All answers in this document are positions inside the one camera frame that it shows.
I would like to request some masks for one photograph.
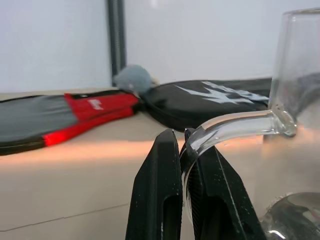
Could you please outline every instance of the beige table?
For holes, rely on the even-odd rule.
[[[0,240],[125,239],[134,178],[164,129],[140,113],[59,145],[0,156]],[[181,147],[183,135],[176,136]],[[260,142],[252,137],[218,146],[250,196]],[[181,239],[193,239],[185,213]]]

